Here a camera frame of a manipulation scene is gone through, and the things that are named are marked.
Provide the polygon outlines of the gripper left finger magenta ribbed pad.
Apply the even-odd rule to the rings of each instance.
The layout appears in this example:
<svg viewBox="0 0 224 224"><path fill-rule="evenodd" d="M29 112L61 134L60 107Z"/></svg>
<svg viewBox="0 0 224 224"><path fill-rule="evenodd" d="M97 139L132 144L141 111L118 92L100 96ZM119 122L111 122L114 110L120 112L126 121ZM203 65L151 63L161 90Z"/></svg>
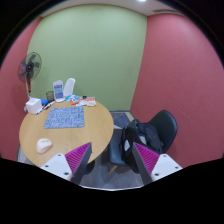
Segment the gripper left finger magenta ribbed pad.
<svg viewBox="0 0 224 224"><path fill-rule="evenodd" d="M66 154L56 154L41 169L79 185L91 154L92 144L88 142Z"/></svg>

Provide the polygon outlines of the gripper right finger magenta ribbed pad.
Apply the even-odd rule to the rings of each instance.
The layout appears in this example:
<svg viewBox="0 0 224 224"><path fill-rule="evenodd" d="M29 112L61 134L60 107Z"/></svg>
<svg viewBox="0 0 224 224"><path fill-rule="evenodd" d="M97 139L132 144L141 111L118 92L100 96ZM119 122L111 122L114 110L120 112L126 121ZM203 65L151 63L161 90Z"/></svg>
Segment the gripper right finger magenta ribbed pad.
<svg viewBox="0 0 224 224"><path fill-rule="evenodd" d="M168 154L157 154L138 143L133 143L132 153L144 185L182 169Z"/></svg>

